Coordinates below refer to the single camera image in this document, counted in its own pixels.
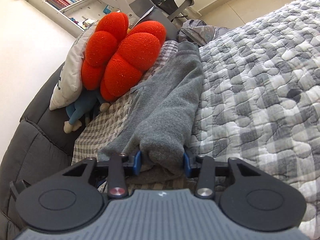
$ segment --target gray bag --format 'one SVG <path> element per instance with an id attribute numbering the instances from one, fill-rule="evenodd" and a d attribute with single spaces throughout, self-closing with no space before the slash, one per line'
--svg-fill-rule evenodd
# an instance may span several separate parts
<path id="1" fill-rule="evenodd" d="M 204 46 L 230 30 L 225 27 L 207 25 L 203 20 L 187 20 L 178 31 L 177 40 L 182 42 L 183 39 L 191 39 L 199 46 Z"/>

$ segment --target quilted bedspread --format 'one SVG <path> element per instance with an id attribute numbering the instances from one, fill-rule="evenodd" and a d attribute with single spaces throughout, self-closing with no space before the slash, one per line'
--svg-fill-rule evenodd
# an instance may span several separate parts
<path id="1" fill-rule="evenodd" d="M 203 93 L 189 147 L 239 157 L 298 189 L 320 239 L 320 0 L 297 0 L 200 48 Z"/>

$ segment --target blue stuffed toy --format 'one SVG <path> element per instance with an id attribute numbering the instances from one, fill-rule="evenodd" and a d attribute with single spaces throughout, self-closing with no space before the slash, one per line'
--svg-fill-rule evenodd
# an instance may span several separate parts
<path id="1" fill-rule="evenodd" d="M 83 88 L 78 99 L 66 107 L 69 121 L 64 122 L 63 130 L 65 133 L 71 133 L 78 130 L 82 123 L 79 120 L 84 114 L 86 115 L 86 124 L 90 122 L 89 112 L 100 103 L 100 111 L 105 112 L 109 109 L 110 103 L 106 102 L 100 94 L 100 90 L 87 90 Z"/>

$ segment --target white pillow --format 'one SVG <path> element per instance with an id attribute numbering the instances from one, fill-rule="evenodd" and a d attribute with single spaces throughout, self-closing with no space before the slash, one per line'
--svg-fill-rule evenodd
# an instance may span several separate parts
<path id="1" fill-rule="evenodd" d="M 62 67 L 59 81 L 53 89 L 50 110 L 62 108 L 76 101 L 82 91 L 81 67 L 87 41 L 94 33 L 98 22 L 85 30 L 73 43 Z"/>

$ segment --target floor tile grout line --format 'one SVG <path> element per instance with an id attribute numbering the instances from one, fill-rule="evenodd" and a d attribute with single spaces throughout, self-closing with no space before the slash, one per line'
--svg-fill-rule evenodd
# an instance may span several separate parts
<path id="1" fill-rule="evenodd" d="M 245 22 L 241 19 L 241 17 L 237 14 L 237 12 L 227 3 L 227 5 L 235 12 L 235 14 L 240 18 L 240 20 L 245 24 Z"/>

